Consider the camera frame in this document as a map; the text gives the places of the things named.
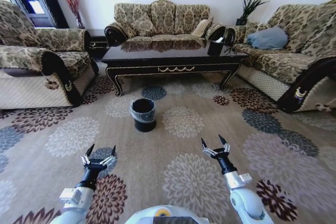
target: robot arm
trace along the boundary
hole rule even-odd
[[[94,145],[81,156],[85,174],[75,188],[65,188],[59,198],[64,201],[64,213],[56,217],[50,224],[85,224],[86,214],[90,208],[93,193],[96,189],[98,175],[115,160],[115,146],[110,156],[105,159],[89,159]]]
[[[238,174],[237,168],[234,167],[228,158],[230,145],[222,136],[218,136],[223,144],[223,148],[212,150],[207,147],[205,141],[202,139],[203,152],[219,162],[222,174],[230,190],[231,204],[238,212],[240,219],[244,224],[273,223],[258,195],[252,190],[245,188],[246,184],[252,181],[251,176],[248,173]]]

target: floral patterned rug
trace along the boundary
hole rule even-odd
[[[218,164],[202,153],[201,137],[217,148],[218,134],[275,223],[334,222],[334,112],[286,114],[238,77],[221,91],[222,74],[124,78],[118,98],[100,72],[80,107],[0,112],[0,223],[49,223],[59,215],[59,194],[80,181],[80,155],[92,143],[92,157],[114,145],[118,157],[99,176],[88,223],[124,223],[163,204],[240,223]],[[157,109],[148,133],[134,128],[129,113],[141,97]]]

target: blue pillow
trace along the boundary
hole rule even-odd
[[[282,49],[288,42],[288,36],[280,27],[257,31],[247,36],[247,43],[258,49]]]

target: black side table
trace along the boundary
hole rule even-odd
[[[95,61],[100,61],[109,50],[103,29],[88,29],[91,35],[89,54]]]

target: table leg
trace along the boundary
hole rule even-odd
[[[225,74],[225,77],[222,79],[219,87],[221,90],[224,90],[227,83],[231,80],[231,78],[238,72],[240,69],[240,64],[237,64],[236,66],[232,67],[232,69],[228,70]]]
[[[120,81],[118,80],[118,76],[116,74],[111,74],[110,72],[107,71],[107,76],[113,83],[114,87],[116,88],[117,92],[115,93],[116,96],[120,97],[122,96],[122,86]]]

